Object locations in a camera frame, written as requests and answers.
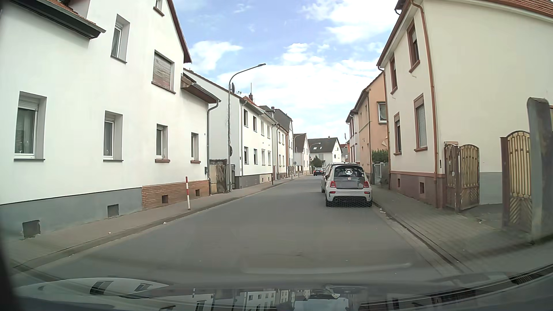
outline white fiat 500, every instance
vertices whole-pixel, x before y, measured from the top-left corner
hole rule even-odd
[[[372,206],[372,188],[360,165],[335,165],[325,175],[326,206]]]

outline sky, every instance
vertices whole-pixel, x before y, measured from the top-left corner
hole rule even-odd
[[[192,56],[187,69],[258,106],[282,109],[294,133],[349,139],[346,118],[380,73],[397,0],[174,0]]]

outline brick-paved sidewalk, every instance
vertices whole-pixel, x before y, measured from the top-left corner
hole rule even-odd
[[[523,236],[377,186],[373,195],[376,206],[461,272],[525,272],[553,262],[553,242],[530,245]]]
[[[243,189],[235,189],[230,193],[214,194],[194,199],[190,201],[190,211],[187,210],[186,201],[183,201],[160,208],[142,210],[132,214],[47,232],[31,239],[7,240],[3,243],[4,255],[9,259],[10,268],[16,268],[17,271],[26,271],[289,181],[291,181],[290,178],[284,178],[275,180],[274,185],[264,183]]]

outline street lamp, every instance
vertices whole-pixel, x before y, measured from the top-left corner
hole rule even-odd
[[[235,73],[231,79],[228,81],[228,107],[227,107],[227,123],[228,123],[228,148],[227,148],[227,154],[228,154],[228,159],[227,159],[227,167],[228,167],[228,192],[231,192],[232,191],[232,180],[231,180],[231,82],[232,82],[232,79],[237,75],[237,74],[241,74],[243,73],[244,71],[248,71],[250,69],[254,69],[254,68],[257,68],[257,67],[261,67],[261,66],[265,66],[266,64],[263,63],[263,64],[259,64],[257,66],[254,66],[254,67],[251,67],[251,68],[248,68],[246,70],[242,70],[242,71],[239,71],[237,73]]]

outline street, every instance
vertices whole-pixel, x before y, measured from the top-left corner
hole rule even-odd
[[[41,282],[37,275],[45,281],[117,276],[187,284],[439,278],[421,250],[379,213],[375,206],[325,207],[320,177],[308,176],[13,279],[21,286]]]

